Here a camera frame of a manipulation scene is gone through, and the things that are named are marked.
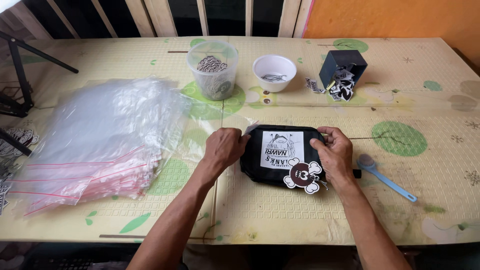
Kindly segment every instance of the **skull and crossbones sticker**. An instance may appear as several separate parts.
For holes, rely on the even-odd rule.
[[[316,175],[322,172],[322,167],[320,167],[317,162],[312,161],[310,164],[307,164],[300,162],[298,158],[293,158],[288,161],[288,164],[292,166],[292,168],[290,169],[290,173],[283,178],[283,182],[287,187],[303,187],[306,193],[313,194],[320,189],[316,182],[321,182],[328,190],[326,182],[320,180]]]

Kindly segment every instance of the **plastic brush handle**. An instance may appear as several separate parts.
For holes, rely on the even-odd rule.
[[[378,179],[380,179],[380,181],[384,182],[387,186],[391,187],[393,190],[400,193],[400,195],[402,195],[403,197],[409,199],[412,202],[417,200],[417,197],[413,196],[412,194],[410,194],[405,189],[403,189],[403,188],[399,187],[397,184],[393,183],[392,180],[388,179],[386,176],[379,173],[377,170],[375,170],[373,172],[373,174],[375,174],[375,176],[378,177]]]

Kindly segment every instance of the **dark blue box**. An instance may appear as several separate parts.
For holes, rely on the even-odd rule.
[[[350,64],[354,64],[350,72],[354,75],[352,79],[356,85],[360,76],[368,66],[360,52],[356,49],[329,51],[319,73],[324,88],[327,88],[330,80],[335,75],[337,67],[349,66]]]

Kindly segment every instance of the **table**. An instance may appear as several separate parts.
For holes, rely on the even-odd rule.
[[[239,51],[234,96],[211,102],[224,110],[222,126],[238,126],[231,112],[265,124],[337,126],[352,139],[354,168],[359,154],[369,153],[380,173],[418,197],[411,203],[365,171],[359,180],[397,245],[480,241],[480,78],[440,38],[33,40],[30,45],[80,73],[21,51],[35,108],[24,119],[1,117],[2,126],[34,127],[41,136],[61,93],[111,78],[154,74],[178,81],[185,93],[193,95],[185,52],[204,39],[227,41]],[[305,77],[319,80],[329,50],[346,49],[341,44],[359,49],[369,64],[348,103],[304,87]],[[268,53],[289,57],[298,69],[280,93],[263,92],[251,69],[257,57]],[[8,61],[0,69],[0,79],[16,80]],[[416,146],[379,139],[379,130],[392,125],[399,131],[392,136],[407,136]],[[141,242],[194,168],[194,162],[173,160],[141,201],[113,196],[29,219],[9,214],[12,203],[0,217],[0,240]],[[302,189],[254,183],[240,172],[238,163],[209,192],[189,242],[354,244],[334,189],[308,195]]]

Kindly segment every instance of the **stack of plastic bags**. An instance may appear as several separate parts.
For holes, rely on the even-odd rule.
[[[5,182],[9,197],[25,203],[25,216],[112,195],[142,197],[159,160],[177,148],[192,105],[174,87],[152,77],[110,80],[63,98],[47,134]]]

